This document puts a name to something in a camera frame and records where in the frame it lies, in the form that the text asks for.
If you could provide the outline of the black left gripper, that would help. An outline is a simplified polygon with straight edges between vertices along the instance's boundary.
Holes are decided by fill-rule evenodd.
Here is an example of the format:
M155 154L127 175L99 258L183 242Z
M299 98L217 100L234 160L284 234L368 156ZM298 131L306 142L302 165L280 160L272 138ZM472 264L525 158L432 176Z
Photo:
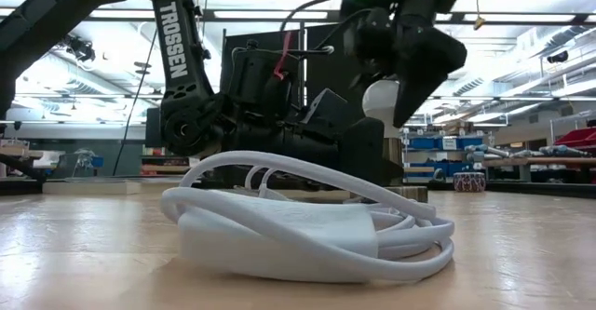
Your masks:
M298 102L297 74L305 53L289 49L282 73L274 76L282 49L259 47L255 39L230 50L223 82L232 128L224 151L250 150L285 155L338 168L378 185L403 177L403 167L384 158L384 124L364 117L349 128L324 121L303 124L307 106Z

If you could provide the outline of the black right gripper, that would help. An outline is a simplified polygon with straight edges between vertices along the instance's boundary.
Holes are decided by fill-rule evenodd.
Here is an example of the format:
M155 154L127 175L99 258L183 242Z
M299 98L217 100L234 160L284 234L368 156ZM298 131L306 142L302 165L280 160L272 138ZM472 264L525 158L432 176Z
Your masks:
M345 54L366 75L398 77L393 126L401 128L448 74L465 65L467 49L434 27L403 27L400 33L395 12L394 7L370 7L350 15Z

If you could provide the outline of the white light bulb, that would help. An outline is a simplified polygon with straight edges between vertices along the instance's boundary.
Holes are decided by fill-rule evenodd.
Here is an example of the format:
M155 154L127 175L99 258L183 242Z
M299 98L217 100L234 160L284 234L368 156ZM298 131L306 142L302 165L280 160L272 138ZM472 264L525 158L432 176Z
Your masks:
M397 81L379 80L365 90L362 98L363 113L384 124L385 138L397 138L400 134L400 130L394 127L393 122L399 88Z

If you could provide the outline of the brushed metal lamp base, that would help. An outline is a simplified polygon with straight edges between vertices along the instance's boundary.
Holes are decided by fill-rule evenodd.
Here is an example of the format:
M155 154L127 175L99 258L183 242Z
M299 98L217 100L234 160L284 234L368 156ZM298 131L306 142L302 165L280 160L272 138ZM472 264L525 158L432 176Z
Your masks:
M403 142L398 138L384 138L384 152L383 157L402 166L402 152L404 149ZM394 180L390 185L379 185L385 187L389 191L402 195L414 201L426 203L428 201L427 189L425 186L408 186L405 184L403 177L400 180Z

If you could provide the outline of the blue storage bins shelf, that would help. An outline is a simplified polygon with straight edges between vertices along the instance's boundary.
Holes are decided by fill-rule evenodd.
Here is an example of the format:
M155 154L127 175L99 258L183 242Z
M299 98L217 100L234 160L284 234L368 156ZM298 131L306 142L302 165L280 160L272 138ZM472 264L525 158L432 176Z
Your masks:
M466 147L483 143L480 136L422 136L410 135L405 139L402 154L404 180L429 182L435 172L450 182L455 173L473 169L467 161Z

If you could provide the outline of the black partition screen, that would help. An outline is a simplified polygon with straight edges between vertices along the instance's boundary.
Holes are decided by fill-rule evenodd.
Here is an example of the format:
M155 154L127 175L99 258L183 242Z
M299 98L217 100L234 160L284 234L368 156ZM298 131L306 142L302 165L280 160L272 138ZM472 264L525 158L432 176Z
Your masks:
M349 87L361 69L355 59L345 56L343 37L331 25L316 26L307 29L305 33L307 43L301 46L299 42L303 36L299 32L290 32L292 35L290 48L305 53L299 63L297 74L298 102L307 106L321 90L329 88L346 99L352 108L353 119L347 128L361 118L367 117L361 108L362 92L354 91ZM233 47L244 47L248 40L255 39L261 48L282 49L284 35L284 32L273 32L226 37L222 54L221 92L224 89L224 81L227 79L230 50Z

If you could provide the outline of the red tape tag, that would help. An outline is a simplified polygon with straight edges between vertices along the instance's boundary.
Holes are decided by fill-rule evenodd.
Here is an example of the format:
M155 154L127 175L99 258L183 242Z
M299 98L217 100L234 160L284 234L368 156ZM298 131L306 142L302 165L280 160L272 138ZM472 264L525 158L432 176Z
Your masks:
M278 63L276 64L276 67L274 69L274 76L276 78L278 78L279 80L283 80L285 78L284 73L282 73L282 68L284 66L286 57L288 56L288 53L289 53L291 38L292 38L291 32L286 32L284 35L284 39L283 39L283 48L281 50L281 54L280 54Z

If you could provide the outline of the wooden workbench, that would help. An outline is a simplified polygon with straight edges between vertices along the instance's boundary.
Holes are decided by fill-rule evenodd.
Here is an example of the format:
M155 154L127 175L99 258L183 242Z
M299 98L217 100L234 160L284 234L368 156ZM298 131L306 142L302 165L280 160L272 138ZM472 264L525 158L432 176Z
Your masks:
M596 157L518 157L483 160L486 168L513 166L520 169L520 180L529 182L531 180L532 165L563 165L571 168L579 168L589 176L591 168L596 168Z

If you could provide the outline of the red storage bin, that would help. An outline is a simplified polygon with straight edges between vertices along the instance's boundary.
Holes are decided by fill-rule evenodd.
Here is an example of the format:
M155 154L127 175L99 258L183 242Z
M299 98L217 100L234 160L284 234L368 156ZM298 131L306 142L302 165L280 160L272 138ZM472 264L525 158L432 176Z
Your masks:
M565 145L576 149L596 148L596 127L578 128L570 131L554 142L555 145Z

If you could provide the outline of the black monitor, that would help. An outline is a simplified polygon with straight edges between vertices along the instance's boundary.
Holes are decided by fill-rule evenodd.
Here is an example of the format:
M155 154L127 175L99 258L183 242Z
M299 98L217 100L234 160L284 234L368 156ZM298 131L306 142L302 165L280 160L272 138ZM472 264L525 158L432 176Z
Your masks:
M162 146L160 130L160 110L158 107L148 108L146 111L145 146L151 148L157 148Z

